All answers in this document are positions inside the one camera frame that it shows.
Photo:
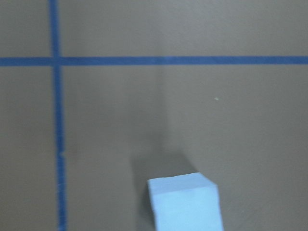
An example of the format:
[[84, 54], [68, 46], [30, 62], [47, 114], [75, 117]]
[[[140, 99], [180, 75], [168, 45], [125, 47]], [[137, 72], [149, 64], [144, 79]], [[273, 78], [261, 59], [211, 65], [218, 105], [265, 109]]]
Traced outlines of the light blue foam block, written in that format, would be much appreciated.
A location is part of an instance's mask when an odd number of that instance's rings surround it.
[[147, 181], [157, 231], [222, 231], [218, 186], [196, 172]]

